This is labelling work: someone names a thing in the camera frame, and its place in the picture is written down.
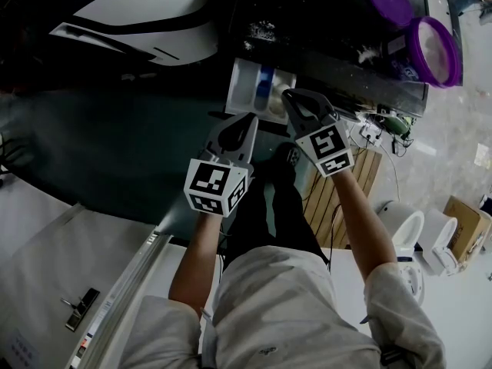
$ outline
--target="wooden pallet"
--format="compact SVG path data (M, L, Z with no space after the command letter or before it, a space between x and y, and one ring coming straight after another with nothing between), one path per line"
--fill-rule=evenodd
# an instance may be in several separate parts
M352 148L354 155L354 174L359 186L369 196L381 164L382 155L375 151ZM303 195L304 217L311 226L320 246L329 248L331 243L331 219L335 209L340 204L337 191L334 189L331 178L322 178L314 168L306 191ZM345 249L347 247L347 229L344 223L344 214L338 210L333 222L333 247Z

